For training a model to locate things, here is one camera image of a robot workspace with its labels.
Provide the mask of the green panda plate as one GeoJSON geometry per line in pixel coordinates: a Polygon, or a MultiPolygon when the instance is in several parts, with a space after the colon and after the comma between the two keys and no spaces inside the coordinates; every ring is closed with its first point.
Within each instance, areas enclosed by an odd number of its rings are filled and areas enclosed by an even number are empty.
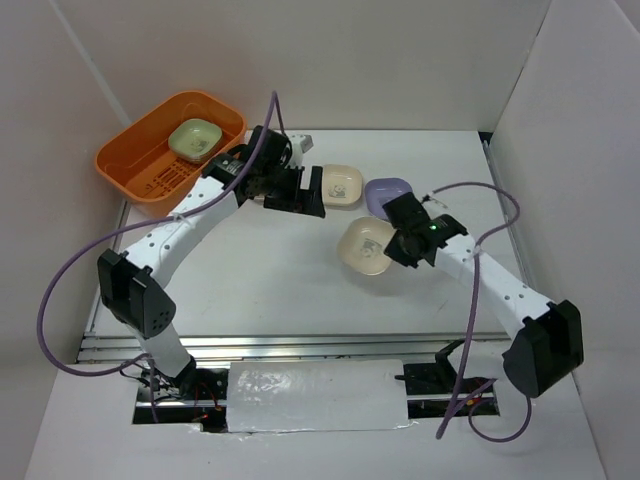
{"type": "Polygon", "coordinates": [[[222,129],[203,119],[181,123],[168,138],[169,149],[180,159],[200,164],[214,152],[223,138],[222,129]]]}

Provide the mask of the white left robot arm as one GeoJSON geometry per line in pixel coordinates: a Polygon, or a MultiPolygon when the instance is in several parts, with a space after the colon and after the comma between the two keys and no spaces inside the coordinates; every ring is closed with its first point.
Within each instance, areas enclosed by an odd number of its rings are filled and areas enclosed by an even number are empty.
{"type": "Polygon", "coordinates": [[[103,305],[151,357],[172,397],[189,397],[202,376],[172,324],[177,307],[166,286],[208,233],[248,199],[260,196],[267,209],[324,217],[323,169],[312,167],[308,188],[301,186],[302,173],[280,155],[262,154],[250,163],[233,152],[219,154],[161,225],[121,253],[107,249],[100,255],[103,305]]]}

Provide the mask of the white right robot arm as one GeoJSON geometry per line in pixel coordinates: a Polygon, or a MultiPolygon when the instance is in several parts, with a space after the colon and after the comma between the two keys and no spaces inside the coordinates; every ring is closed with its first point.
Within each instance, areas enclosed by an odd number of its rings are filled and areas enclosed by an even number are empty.
{"type": "Polygon", "coordinates": [[[394,218],[385,249],[393,261],[416,268],[421,260],[471,287],[480,265],[478,300],[512,339],[503,369],[518,391],[538,398],[584,361],[581,314],[570,301],[555,303],[522,283],[489,254],[475,248],[467,229],[450,215],[394,218]]]}

